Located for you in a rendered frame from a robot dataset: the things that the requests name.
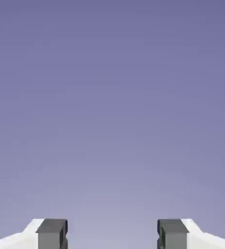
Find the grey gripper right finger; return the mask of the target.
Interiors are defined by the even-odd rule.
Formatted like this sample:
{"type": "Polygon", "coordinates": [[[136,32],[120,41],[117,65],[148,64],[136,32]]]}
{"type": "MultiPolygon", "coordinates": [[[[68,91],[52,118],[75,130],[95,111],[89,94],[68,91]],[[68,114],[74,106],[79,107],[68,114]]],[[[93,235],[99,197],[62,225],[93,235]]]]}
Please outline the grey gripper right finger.
{"type": "Polygon", "coordinates": [[[203,232],[191,218],[158,219],[157,249],[225,249],[225,239],[203,232]]]}

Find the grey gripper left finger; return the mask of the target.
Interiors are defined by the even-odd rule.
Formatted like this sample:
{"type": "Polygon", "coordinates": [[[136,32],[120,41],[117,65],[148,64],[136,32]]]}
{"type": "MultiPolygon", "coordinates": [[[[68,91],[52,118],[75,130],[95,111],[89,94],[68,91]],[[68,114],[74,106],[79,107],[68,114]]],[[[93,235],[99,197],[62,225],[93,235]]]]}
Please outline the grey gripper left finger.
{"type": "Polygon", "coordinates": [[[68,249],[68,220],[34,218],[18,233],[0,239],[0,249],[68,249]]]}

